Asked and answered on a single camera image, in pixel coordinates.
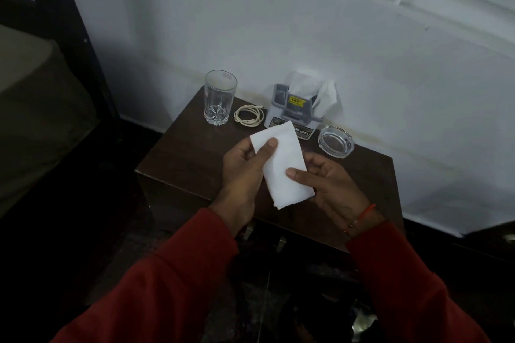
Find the person's right hand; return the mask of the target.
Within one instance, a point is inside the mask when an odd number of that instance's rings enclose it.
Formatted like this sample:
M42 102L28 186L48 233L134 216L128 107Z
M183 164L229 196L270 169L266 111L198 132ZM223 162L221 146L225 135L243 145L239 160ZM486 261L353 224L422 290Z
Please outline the person's right hand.
M343 233L356 237L386 222L343 166L314 152L304 152L303 158L306 170L322 170L322 190L315 191L312 202Z

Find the person's left hand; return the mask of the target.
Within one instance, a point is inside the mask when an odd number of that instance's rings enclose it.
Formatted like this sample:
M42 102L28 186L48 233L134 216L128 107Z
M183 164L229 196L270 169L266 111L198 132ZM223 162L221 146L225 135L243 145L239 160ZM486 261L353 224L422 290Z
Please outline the person's left hand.
M232 147L222 160L222 188L209 205L235 237L254 216L255 198L263 180L263 167L255 166L250 138Z

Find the white paper napkin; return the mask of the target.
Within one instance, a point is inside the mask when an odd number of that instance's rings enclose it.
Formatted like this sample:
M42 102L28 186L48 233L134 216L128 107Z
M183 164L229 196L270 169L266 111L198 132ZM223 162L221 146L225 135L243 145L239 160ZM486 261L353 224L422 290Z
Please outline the white paper napkin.
M274 206L281 210L315 196L312 187L288 178L286 171L306 171L303 152L291 121L267 128L250 136L254 151L259 151L271 138L278 140L274 154L263 167L264 179Z

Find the person's left forearm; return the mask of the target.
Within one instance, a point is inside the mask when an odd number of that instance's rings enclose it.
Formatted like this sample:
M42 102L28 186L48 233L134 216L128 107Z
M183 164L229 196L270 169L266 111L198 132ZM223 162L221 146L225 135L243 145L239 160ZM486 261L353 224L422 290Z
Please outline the person's left forearm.
M198 343L243 225L233 211L200 209L50 343Z

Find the person's right forearm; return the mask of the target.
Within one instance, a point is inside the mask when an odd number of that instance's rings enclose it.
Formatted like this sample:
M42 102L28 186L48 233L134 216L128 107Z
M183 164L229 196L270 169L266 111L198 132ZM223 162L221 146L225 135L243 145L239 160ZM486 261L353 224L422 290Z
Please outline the person's right forearm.
M393 224L353 237L347 248L389 342L490 343Z

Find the grey car-shaped tissue holder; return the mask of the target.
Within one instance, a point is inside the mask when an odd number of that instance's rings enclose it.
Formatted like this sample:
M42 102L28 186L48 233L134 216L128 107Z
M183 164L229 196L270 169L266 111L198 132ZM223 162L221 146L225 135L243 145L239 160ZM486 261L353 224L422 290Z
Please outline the grey car-shaped tissue holder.
M289 92L289 86L276 84L263 123L264 127L270 128L291 121L297 137L300 140L309 140L323 120L314 115L317 99L317 95L310 99L293 95Z

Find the clear glass ashtray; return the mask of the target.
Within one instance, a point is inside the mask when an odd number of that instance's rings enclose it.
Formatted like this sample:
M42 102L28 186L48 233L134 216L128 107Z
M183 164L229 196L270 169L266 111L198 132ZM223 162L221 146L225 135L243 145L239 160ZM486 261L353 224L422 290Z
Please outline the clear glass ashtray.
M354 151L354 141L345 130L326 125L318 136L319 147L329 156L346 158Z

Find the clear drinking glass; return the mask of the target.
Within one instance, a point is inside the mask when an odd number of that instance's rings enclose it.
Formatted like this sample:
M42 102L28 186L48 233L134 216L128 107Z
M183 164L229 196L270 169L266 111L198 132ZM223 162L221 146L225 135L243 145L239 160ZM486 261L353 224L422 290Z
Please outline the clear drinking glass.
M204 80L204 117L211 125L228 122L237 88L237 78L224 70L208 72Z

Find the dark wooden side table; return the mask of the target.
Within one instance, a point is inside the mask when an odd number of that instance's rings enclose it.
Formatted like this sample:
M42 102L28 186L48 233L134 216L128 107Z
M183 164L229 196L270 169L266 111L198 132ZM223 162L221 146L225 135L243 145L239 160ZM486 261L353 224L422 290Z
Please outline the dark wooden side table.
M222 185L222 159L237 142L253 134L230 115L226 124L210 125L204 118L204 88L190 100L162 138L138 165L138 180L155 223L175 232L200 208L208 206ZM343 159L327 155L318 145L319 132L300 140L313 151L342 165L380 212L405 235L393 159L355 145ZM257 194L254 233L276 232L347 252L348 237L313 203L304 201L284 209L274 207L265 183Z

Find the white tissues in holder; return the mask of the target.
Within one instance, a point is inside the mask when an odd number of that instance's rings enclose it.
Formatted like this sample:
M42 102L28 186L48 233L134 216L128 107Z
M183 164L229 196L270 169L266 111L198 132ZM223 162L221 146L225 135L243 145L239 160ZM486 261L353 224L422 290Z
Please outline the white tissues in holder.
M285 83L290 95L312 104L312 116L317 119L324 118L337 105L335 81L322 80L319 74L290 72Z

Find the grey mattress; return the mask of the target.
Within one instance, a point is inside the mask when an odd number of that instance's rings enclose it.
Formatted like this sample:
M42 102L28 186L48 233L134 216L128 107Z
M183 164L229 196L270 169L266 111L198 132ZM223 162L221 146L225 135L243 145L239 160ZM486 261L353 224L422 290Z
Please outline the grey mattress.
M99 122L55 41L0 25L0 219Z

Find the dark metal bed frame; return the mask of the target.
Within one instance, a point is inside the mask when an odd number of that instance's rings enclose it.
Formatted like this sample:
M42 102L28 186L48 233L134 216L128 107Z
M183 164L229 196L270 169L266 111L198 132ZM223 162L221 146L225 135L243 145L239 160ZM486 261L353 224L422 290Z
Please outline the dark metal bed frame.
M0 0L0 24L54 40L101 120L119 119L75 0Z

